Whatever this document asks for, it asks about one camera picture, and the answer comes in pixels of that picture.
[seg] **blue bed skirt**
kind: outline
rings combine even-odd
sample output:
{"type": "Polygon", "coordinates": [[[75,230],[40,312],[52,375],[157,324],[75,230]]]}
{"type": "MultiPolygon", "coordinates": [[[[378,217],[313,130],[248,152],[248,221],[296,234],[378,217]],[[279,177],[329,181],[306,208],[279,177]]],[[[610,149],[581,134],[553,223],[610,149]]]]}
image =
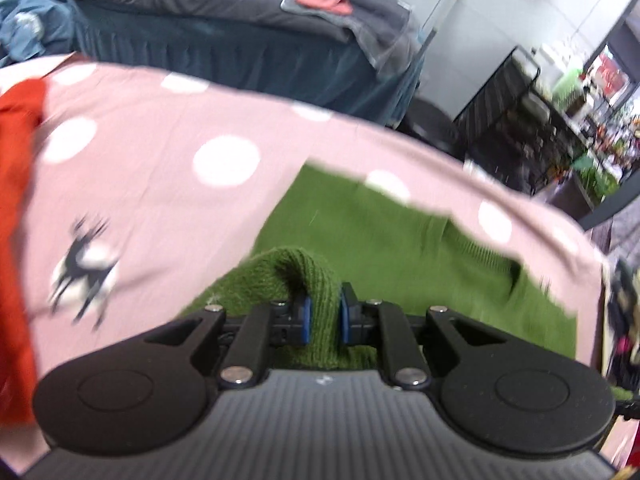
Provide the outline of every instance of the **blue bed skirt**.
{"type": "Polygon", "coordinates": [[[244,90],[397,123],[413,96],[422,59],[380,81],[355,43],[247,23],[141,14],[66,0],[75,50],[94,59],[164,68],[244,90]]]}

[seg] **deer print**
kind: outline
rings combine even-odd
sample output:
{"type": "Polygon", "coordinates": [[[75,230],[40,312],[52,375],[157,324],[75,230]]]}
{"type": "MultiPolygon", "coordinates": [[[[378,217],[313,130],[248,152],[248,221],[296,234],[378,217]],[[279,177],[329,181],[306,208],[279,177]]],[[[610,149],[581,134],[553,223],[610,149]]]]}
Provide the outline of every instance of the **deer print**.
{"type": "MultiPolygon", "coordinates": [[[[51,314],[55,314],[58,310],[60,298],[65,293],[69,285],[74,282],[86,281],[87,295],[84,300],[82,308],[76,315],[74,323],[77,323],[84,316],[85,311],[94,300],[96,295],[100,293],[104,281],[107,276],[118,263],[117,260],[107,267],[90,267],[86,266],[82,262],[82,258],[86,253],[89,244],[97,238],[107,228],[107,222],[98,222],[95,227],[90,228],[87,232],[82,232],[82,226],[86,221],[86,216],[80,219],[73,227],[72,234],[74,235],[74,241],[71,243],[71,247],[66,253],[65,261],[63,264],[62,273],[56,281],[52,292],[51,301],[51,314]]],[[[100,312],[98,313],[98,319],[95,322],[94,330],[97,329],[104,320],[104,314],[106,311],[106,301],[103,301],[100,306],[100,312]]]]}

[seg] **sweater neckline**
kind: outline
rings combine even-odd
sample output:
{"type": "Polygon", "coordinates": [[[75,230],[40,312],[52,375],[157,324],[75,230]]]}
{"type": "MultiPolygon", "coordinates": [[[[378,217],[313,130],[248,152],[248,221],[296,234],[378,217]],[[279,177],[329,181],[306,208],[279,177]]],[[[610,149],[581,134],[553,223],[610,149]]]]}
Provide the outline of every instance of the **sweater neckline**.
{"type": "Polygon", "coordinates": [[[437,233],[437,236],[433,236],[432,239],[446,242],[466,257],[474,260],[478,265],[497,274],[508,276],[511,281],[511,290],[504,306],[507,308],[517,306],[529,279],[523,265],[476,243],[470,236],[463,233],[450,218],[433,216],[430,219],[428,230],[437,233]]]}

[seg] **pink polka dot fabric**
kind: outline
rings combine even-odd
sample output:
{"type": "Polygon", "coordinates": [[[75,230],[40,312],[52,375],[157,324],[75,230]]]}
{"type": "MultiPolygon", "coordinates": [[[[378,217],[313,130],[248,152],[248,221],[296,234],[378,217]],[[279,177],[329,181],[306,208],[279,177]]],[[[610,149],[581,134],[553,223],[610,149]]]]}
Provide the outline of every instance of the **pink polka dot fabric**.
{"type": "MultiPolygon", "coordinates": [[[[598,351],[601,262],[578,226],[435,150],[328,110],[161,70],[81,61],[47,80],[18,247],[41,374],[176,316],[248,254],[307,160],[450,215],[521,260],[577,314],[577,358],[589,363],[598,351]],[[75,324],[81,290],[69,292],[55,316],[49,300],[84,216],[88,224],[108,220],[92,257],[118,266],[110,293],[75,324]]],[[[44,449],[37,434],[0,433],[0,453],[17,468],[44,449]]]]}

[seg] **green sweater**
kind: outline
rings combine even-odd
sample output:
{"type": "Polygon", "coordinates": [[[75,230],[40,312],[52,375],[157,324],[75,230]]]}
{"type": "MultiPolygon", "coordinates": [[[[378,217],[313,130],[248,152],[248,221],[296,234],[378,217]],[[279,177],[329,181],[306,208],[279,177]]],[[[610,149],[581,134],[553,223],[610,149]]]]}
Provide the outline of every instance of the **green sweater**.
{"type": "Polygon", "coordinates": [[[188,310],[216,302],[239,314],[304,286],[314,300],[312,343],[281,352],[280,364],[374,366],[370,349],[347,351],[337,343],[339,280],[351,282],[361,300],[391,301],[419,315],[445,305],[575,355],[575,318],[553,304],[519,263],[475,243],[448,218],[309,165],[269,216],[253,254],[188,310]]]}

